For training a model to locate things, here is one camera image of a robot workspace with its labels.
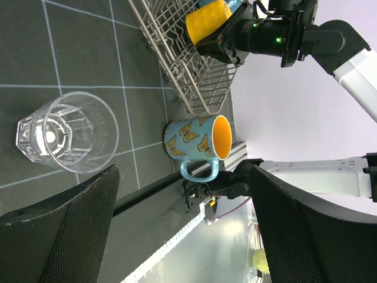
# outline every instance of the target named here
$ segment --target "butterfly mug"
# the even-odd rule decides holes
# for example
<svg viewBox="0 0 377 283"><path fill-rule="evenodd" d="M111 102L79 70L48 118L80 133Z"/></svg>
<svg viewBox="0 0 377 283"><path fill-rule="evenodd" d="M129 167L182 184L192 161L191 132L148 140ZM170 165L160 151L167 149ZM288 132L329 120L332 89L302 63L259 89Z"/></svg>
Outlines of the butterfly mug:
<svg viewBox="0 0 377 283"><path fill-rule="evenodd" d="M225 116L211 116L171 122L164 136L171 158L181 160L182 176L193 182L209 182L219 174L220 161L227 159L232 148L232 131ZM207 161L209 177L195 177L187 171L192 161Z"/></svg>

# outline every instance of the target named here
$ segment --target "grid line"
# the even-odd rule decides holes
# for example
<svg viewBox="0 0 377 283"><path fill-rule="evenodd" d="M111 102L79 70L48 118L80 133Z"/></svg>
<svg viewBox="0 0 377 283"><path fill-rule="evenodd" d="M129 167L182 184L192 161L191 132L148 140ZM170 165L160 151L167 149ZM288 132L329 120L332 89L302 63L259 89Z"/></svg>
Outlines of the grid line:
<svg viewBox="0 0 377 283"><path fill-rule="evenodd" d="M68 9L68 10L71 10L71 11L75 11L77 13L86 14L86 15L89 15L89 16L93 16L93 17L96 17L96 18L99 18L99 19L104 19L106 21L110 21L110 22L117 23L117 24L120 24L120 25L125 25L125 26L130 27L130 28L140 29L139 27L136 27L134 25L126 24L125 22L116 21L116 20L114 20L114 17L112 19L110 19L110 18L101 16L101 15L97 15L95 13L91 13L91 12L88 12L88 11L76 9L76 8L73 8L73 7L64 5L64 4L56 3L56 2L50 1L50 0L41 0L41 1L49 3L51 5L55 5L55 6L61 7L61 8L65 8L65 9Z"/></svg>
<svg viewBox="0 0 377 283"><path fill-rule="evenodd" d="M42 85L42 84L0 84L0 88L113 88L113 89L143 89L143 90L173 90L173 87L139 87L133 85Z"/></svg>
<svg viewBox="0 0 377 283"><path fill-rule="evenodd" d="M57 77L59 94L60 94L60 96L62 96L63 92L61 91L61 84L60 84L60 76L59 76L58 63L57 63L57 58L56 58L56 55L55 55L54 41L52 40L51 28L50 28L50 25L49 25L49 20L48 20L48 14L47 14L47 8L46 8L46 2L45 2L45 0L42 0L42 6L43 6L43 12L45 14L45 19L46 19L49 45L51 47L52 60L54 61L55 75Z"/></svg>
<svg viewBox="0 0 377 283"><path fill-rule="evenodd" d="M158 146L159 144L163 144L163 143L164 143L163 141L160 141L158 143L149 144L147 146L141 146L141 147L138 147L136 149L126 150L125 152L119 152L119 153L114 154L114 157L124 155L124 154L127 154L127 153L131 153L131 152L136 152L136 151L141 150L141 149L147 149L148 147Z"/></svg>
<svg viewBox="0 0 377 283"><path fill-rule="evenodd" d="M40 178L51 176L51 175L54 175L54 174L57 174L57 173L61 173L61 172L63 172L63 170L57 170L57 171L49 172L49 173L46 173L46 174L38 175L38 176L35 176L35 177L23 179L23 180L20 180L20 181L8 183L8 184L5 184L5 185L0 185L0 189L4 189L6 187L11 187L11 186L23 184L23 183L26 183L26 182L29 182L29 181L33 181L33 180L38 180Z"/></svg>
<svg viewBox="0 0 377 283"><path fill-rule="evenodd" d="M163 73L161 71L161 65L160 62L158 62L158 69L160 70L160 78L161 78L161 86L163 88L163 98L164 98L164 108L165 108L165 118L166 118L166 126L168 125L168 117L167 117L167 107L166 107L166 98L165 98L165 89L164 89L164 80L163 80ZM173 167L173 172L176 171L176 168L174 166L174 160L171 159L171 166Z"/></svg>
<svg viewBox="0 0 377 283"><path fill-rule="evenodd" d="M115 27L115 22L114 22L113 5L111 3L111 0L108 0L108 2L109 2L109 5L110 5L111 19L113 20L114 38L115 38L115 45L117 46L117 55L118 55L120 77L121 77L121 81L122 81L122 86L124 87L122 63L121 63L121 60L120 60L120 52L119 52L119 45L118 45L118 38L117 38L117 29ZM125 112L126 112L126 115L127 115L128 129L130 131L131 148L133 150L133 156L134 156L137 187L138 187L138 189L140 189L140 181L139 181L139 175L138 175L138 171L137 171L137 164L136 164L136 157L135 157L135 150L134 150L134 141L133 141L132 131L131 131L130 114L128 112L127 97L125 95L125 89L123 89L123 96L124 96Z"/></svg>
<svg viewBox="0 0 377 283"><path fill-rule="evenodd" d="M119 153L114 154L114 157L115 156L121 156L121 155L124 155L124 154L127 154L127 153L131 153L131 152L136 152L137 150L146 149L148 147L158 146L159 144L163 144L163 141L161 141L159 143L149 144L148 146L141 146L141 147L138 147L138 148L136 148L134 150L127 150L125 152L119 152ZM4 189L6 187L11 187L11 186L15 186L15 185L18 185L18 184L26 183L26 182L29 182L29 181L37 180L37 179L40 179L40 178L43 178L43 177L48 177L50 175L54 175L54 174L62 173L62 172L67 172L67 171L57 170L57 171L53 171L53 172L50 172L50 173L41 174L41 175L38 175L38 176L35 176L35 177L30 177L30 178L27 178L27 179L23 179L23 180L20 180L20 181L16 181L16 182L12 182L12 183L8 183L8 184L0 185L0 189ZM76 181L78 182L78 185L79 185L80 181L78 180L78 174L77 173L76 173Z"/></svg>

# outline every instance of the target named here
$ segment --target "clear drinking glass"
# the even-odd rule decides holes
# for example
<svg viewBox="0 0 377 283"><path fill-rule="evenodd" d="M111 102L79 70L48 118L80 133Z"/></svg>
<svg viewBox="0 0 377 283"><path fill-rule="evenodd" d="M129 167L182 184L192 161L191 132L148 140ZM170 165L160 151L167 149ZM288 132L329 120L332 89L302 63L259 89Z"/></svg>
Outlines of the clear drinking glass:
<svg viewBox="0 0 377 283"><path fill-rule="evenodd" d="M64 94L18 122L16 145L31 161L74 173L102 169L118 147L117 119L99 97Z"/></svg>

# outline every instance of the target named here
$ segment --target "dish rack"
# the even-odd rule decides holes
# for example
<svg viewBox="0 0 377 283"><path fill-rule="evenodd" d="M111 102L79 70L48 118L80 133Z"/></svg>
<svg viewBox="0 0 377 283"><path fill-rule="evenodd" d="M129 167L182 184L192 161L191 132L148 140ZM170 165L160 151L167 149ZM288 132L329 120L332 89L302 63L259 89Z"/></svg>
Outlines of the dish rack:
<svg viewBox="0 0 377 283"><path fill-rule="evenodd" d="M237 67L200 56L187 32L186 15L198 0L128 0L149 46L194 117L219 114Z"/></svg>

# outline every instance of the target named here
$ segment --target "mug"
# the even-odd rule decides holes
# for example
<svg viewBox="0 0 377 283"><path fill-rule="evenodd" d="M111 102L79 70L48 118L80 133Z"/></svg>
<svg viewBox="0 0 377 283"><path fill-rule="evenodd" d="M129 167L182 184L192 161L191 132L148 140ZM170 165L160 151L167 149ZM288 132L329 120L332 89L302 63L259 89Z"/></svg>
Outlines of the mug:
<svg viewBox="0 0 377 283"><path fill-rule="evenodd" d="M220 161L232 149L232 130L225 116L198 117L171 122L164 135L164 145L171 158L181 160L182 176L192 182L210 182L219 174ZM209 177L194 177L187 171L192 161L207 161Z"/></svg>
<svg viewBox="0 0 377 283"><path fill-rule="evenodd" d="M186 30L196 45L220 28L232 15L228 5L223 0L215 0L208 5L195 10L186 16Z"/></svg>

